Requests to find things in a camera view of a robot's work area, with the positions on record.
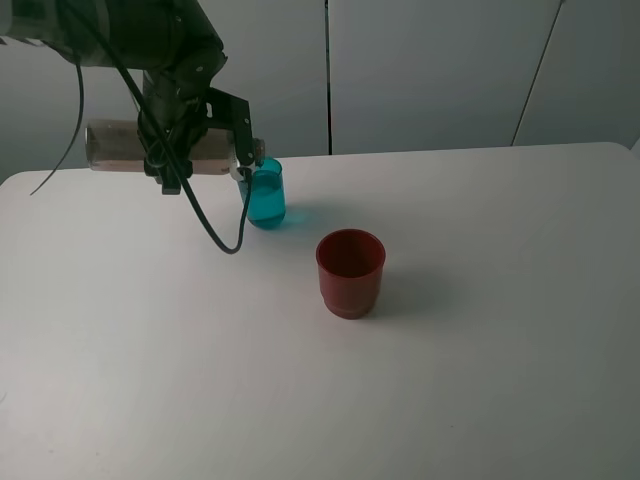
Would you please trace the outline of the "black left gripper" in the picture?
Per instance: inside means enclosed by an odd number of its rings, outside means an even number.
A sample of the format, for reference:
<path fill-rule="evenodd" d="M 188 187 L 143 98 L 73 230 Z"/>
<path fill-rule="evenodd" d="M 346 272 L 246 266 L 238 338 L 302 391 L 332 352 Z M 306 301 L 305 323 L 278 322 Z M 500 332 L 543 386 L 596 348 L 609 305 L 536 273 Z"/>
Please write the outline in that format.
<path fill-rule="evenodd" d="M 182 184 L 173 166 L 186 179 L 193 174 L 192 150 L 206 135 L 203 98 L 215 70 L 210 67 L 171 67 L 143 71 L 142 97 L 149 111 L 138 114 L 138 138 L 144 149 L 144 173 L 163 195 L 179 195 Z M 155 120 L 172 146 L 176 161 L 164 152 Z"/>

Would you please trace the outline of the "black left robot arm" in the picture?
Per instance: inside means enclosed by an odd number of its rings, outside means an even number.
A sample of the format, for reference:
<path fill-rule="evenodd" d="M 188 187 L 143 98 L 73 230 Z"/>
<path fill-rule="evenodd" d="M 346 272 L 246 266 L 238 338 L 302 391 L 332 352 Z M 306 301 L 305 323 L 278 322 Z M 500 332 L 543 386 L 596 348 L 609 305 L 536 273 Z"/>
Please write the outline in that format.
<path fill-rule="evenodd" d="M 192 172 L 187 157 L 202 135 L 200 105 L 224 67 L 224 44 L 196 1 L 4 1 L 1 34 L 39 41 L 85 67 L 143 73 L 137 121 L 144 170 L 165 194 Z"/>

